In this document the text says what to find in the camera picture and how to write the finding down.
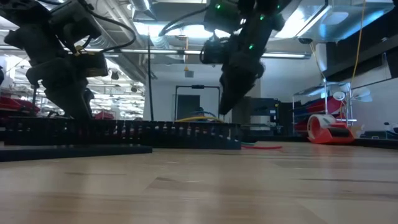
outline wooden table surface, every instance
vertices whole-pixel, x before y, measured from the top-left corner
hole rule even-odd
[[[398,151],[282,145],[1,163],[0,223],[398,223]]]

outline white wall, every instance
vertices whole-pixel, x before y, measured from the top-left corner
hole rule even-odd
[[[264,59],[266,72],[261,78],[261,97],[292,102],[301,90],[318,85],[322,78],[315,57],[308,60]]]
[[[154,107],[154,119],[156,121],[174,120],[174,94],[176,85],[207,85],[219,86],[218,82],[212,83],[177,83],[157,82],[152,84],[152,100]],[[204,90],[192,90],[191,88],[179,88],[179,95],[200,95],[200,106],[205,111],[218,114],[218,90],[205,88]],[[145,95],[144,120],[150,120],[149,92]]]
[[[358,75],[354,79],[353,88],[389,78],[391,78],[390,70],[385,64]],[[367,86],[366,88],[371,91],[373,102],[353,101],[353,117],[358,120],[354,125],[364,125],[365,131],[381,131],[385,130],[384,122],[398,123],[397,86],[398,78]]]

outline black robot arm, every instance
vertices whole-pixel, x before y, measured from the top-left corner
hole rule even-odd
[[[212,0],[205,15],[205,28],[229,32],[228,40],[212,38],[200,55],[203,63],[222,63],[223,94],[220,114],[227,114],[261,78],[265,68],[261,55],[273,30],[282,30],[279,13],[290,0]],[[236,35],[234,31],[242,28]]]
[[[51,11],[37,1],[0,2],[0,16],[19,26],[4,42],[26,51],[29,82],[37,88],[41,80],[47,98],[76,119],[92,118],[86,78],[108,74],[103,54],[78,52],[74,46],[86,36],[101,35],[90,10],[84,0],[68,0]]]

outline doorway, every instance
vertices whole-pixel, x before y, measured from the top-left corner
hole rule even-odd
[[[178,95],[177,119],[189,118],[200,107],[200,95]]]

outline yellow cable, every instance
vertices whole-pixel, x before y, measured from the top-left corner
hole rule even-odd
[[[326,79],[326,78],[325,78],[325,75],[323,74],[323,71],[322,71],[322,69],[321,69],[321,66],[319,65],[318,57],[317,57],[317,55],[316,55],[316,53],[315,53],[315,48],[314,48],[314,46],[312,45],[312,43],[310,44],[310,48],[311,48],[312,54],[313,54],[314,57],[315,57],[315,61],[317,61],[317,65],[318,65],[319,72],[321,73],[322,77],[323,77],[324,79]]]
[[[196,117],[192,117],[192,118],[184,118],[184,119],[176,120],[175,122],[189,122],[189,121],[197,121],[200,119],[212,119],[212,120],[218,121],[220,123],[224,123],[223,120],[220,120],[215,117],[207,117],[207,116],[196,116]]]
[[[361,50],[361,41],[362,41],[362,29],[363,29],[363,21],[365,18],[365,8],[366,8],[366,0],[363,0],[363,6],[362,6],[362,18],[361,18],[361,28],[359,30],[359,39],[358,39],[358,48],[356,49],[356,59],[355,59],[355,65],[354,65],[354,71],[353,71],[353,78],[351,79],[351,85],[349,86],[349,90],[351,91],[351,88],[354,83],[355,75],[356,75],[356,68],[358,67],[358,62],[359,62],[359,51]],[[340,111],[342,111],[343,104],[340,104]]]

